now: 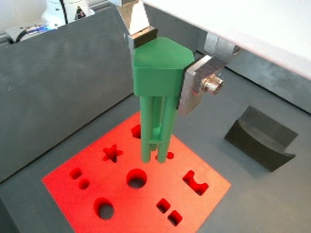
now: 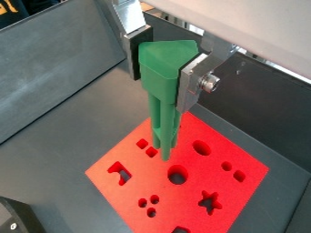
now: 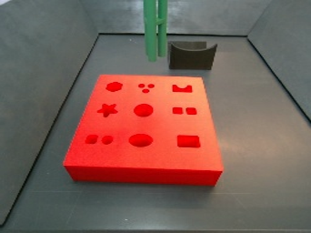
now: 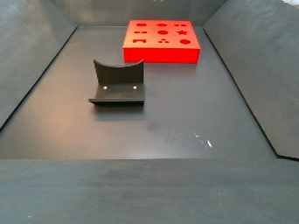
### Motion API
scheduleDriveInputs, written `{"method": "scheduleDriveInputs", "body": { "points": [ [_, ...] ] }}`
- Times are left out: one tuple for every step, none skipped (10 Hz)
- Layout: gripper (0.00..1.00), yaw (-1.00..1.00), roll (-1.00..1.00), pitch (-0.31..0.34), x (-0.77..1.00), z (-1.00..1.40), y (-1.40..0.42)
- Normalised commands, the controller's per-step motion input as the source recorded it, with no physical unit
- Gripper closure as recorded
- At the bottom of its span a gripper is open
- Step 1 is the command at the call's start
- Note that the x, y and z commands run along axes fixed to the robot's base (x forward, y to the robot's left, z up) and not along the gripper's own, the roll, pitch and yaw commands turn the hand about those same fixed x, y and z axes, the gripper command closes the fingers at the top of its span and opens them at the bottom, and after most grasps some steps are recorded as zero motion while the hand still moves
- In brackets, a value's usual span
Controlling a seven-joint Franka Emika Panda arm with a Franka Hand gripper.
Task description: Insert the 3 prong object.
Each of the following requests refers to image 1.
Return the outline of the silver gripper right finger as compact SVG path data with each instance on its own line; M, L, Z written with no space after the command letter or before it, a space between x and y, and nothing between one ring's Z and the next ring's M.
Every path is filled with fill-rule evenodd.
M186 69L183 73L183 87L178 110L187 115L198 106L202 95L208 92L216 95L223 87L223 80L216 76L226 67L238 47L224 39L207 33L204 54Z

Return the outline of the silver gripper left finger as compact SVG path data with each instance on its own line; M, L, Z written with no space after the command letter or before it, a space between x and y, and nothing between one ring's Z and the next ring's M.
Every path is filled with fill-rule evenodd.
M133 50L156 39L157 29L149 25L148 16L141 0L127 0L117 7L121 20L128 31L128 49Z

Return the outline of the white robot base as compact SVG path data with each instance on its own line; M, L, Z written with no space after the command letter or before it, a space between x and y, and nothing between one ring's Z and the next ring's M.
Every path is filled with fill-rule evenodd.
M19 43L27 36L43 34L95 14L88 0L45 0L47 9L41 19L28 25L9 28L5 33L11 43Z

